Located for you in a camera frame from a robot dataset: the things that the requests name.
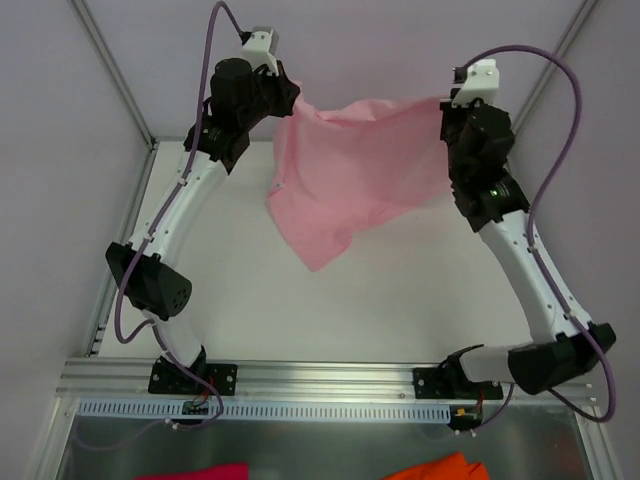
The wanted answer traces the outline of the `pink t shirt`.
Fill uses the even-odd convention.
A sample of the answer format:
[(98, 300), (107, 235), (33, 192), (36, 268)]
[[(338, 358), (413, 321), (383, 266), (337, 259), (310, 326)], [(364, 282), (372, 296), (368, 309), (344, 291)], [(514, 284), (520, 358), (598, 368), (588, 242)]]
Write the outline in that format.
[(318, 271), (355, 233), (421, 207), (449, 188), (442, 113), (434, 97), (367, 99), (319, 110), (304, 98), (273, 139), (266, 198), (284, 241)]

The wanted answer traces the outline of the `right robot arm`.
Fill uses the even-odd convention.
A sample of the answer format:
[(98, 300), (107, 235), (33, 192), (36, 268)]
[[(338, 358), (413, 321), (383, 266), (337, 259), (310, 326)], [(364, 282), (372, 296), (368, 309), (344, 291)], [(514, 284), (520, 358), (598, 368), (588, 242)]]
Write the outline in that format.
[(532, 208), (505, 168), (515, 140), (508, 113), (480, 99), (466, 107), (443, 100), (440, 109), (454, 203), (502, 267), (531, 336), (519, 346), (456, 354), (445, 389), (465, 397), (496, 380), (536, 395), (585, 375), (605, 361), (616, 335), (576, 301), (530, 220)]

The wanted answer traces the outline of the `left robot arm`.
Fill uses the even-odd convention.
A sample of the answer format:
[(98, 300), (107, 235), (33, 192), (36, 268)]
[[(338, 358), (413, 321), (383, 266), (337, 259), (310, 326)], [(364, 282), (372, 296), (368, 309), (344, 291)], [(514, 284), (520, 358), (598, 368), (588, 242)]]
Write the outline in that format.
[(220, 61), (201, 91), (196, 122), (184, 141), (174, 177), (143, 225), (106, 260), (117, 284), (114, 331), (122, 344), (150, 327), (163, 357), (175, 364), (171, 381), (194, 393), (206, 380), (198, 363), (204, 348), (180, 320), (192, 283), (177, 270), (182, 247), (208, 197), (230, 176), (250, 145), (250, 132), (267, 117), (293, 112), (300, 93), (281, 61)]

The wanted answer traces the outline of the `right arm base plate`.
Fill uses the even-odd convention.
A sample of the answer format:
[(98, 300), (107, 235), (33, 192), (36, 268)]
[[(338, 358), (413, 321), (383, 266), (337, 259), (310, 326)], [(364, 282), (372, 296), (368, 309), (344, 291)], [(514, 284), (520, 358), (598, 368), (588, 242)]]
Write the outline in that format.
[(469, 380), (458, 358), (453, 356), (435, 367), (416, 367), (412, 370), (412, 385), (416, 399), (428, 400), (502, 400), (500, 383)]

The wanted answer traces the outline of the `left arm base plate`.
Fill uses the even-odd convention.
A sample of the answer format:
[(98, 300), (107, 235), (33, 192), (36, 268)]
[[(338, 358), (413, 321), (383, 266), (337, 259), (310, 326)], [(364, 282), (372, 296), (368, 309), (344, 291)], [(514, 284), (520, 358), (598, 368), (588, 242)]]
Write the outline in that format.
[[(202, 381), (211, 381), (221, 396), (234, 396), (237, 374), (236, 364), (207, 362), (199, 366), (195, 376)], [(147, 387), (147, 391), (155, 395), (198, 396), (205, 390), (203, 384), (191, 379), (163, 358), (154, 363)]]

